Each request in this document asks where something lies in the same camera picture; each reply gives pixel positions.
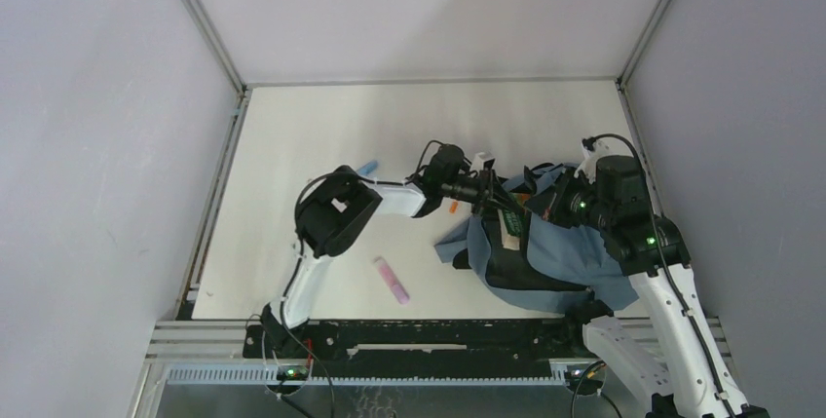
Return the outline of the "green treehouse book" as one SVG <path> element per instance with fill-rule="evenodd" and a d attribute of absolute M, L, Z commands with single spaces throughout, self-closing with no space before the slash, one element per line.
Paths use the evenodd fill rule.
<path fill-rule="evenodd" d="M 501 244 L 504 249 L 520 251 L 528 239 L 530 215 L 525 204 L 530 199 L 527 193 L 512 193 L 520 211 L 499 210 Z"/>

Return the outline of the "blue highlighter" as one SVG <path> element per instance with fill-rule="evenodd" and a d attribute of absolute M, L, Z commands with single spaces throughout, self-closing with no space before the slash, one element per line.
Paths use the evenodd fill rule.
<path fill-rule="evenodd" d="M 366 163 L 365 165 L 359 167 L 357 169 L 357 174 L 361 176 L 370 176 L 374 173 L 379 167 L 379 162 L 377 160 L 371 160 L 370 162 Z"/>

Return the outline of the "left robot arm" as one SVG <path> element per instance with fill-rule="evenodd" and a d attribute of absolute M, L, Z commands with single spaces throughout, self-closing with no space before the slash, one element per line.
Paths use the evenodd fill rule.
<path fill-rule="evenodd" d="M 283 357 L 303 347 L 303 326 L 335 257 L 357 240 L 379 214 L 422 218 L 446 199 L 469 203 L 475 215 L 488 209 L 517 212 L 520 205 L 505 189 L 484 153 L 473 159 L 457 145 L 438 142 L 401 182 L 367 177 L 343 165 L 311 180 L 294 206 L 294 269 L 282 294 L 260 314 L 267 344 Z"/>

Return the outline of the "blue student backpack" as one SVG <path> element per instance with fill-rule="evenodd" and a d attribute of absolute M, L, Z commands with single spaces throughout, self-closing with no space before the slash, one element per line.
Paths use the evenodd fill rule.
<path fill-rule="evenodd" d="M 563 314 L 595 299 L 614 311 L 638 300 L 598 231 L 562 228 L 527 211 L 518 249 L 502 244 L 500 212 L 472 215 L 434 245 L 439 260 L 470 270 L 495 296 L 526 310 Z"/>

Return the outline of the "pink highlighter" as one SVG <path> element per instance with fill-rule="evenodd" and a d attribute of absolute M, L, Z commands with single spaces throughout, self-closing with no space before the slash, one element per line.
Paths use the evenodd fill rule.
<path fill-rule="evenodd" d="M 373 265 L 397 303 L 400 305 L 408 304 L 410 301 L 410 296 L 387 260 L 381 256 L 376 257 L 373 261 Z"/>

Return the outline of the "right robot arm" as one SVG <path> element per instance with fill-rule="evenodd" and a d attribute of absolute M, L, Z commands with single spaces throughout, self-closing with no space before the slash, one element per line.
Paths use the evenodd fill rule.
<path fill-rule="evenodd" d="M 736 384 L 698 301 L 690 256 L 676 225 L 655 215 L 638 159 L 587 158 L 591 172 L 566 167 L 544 191 L 544 219 L 599 232 L 603 246 L 645 306 L 657 336 L 656 360 L 622 329 L 611 308 L 589 301 L 571 310 L 563 342 L 594 354 L 648 417 L 766 417 Z"/>

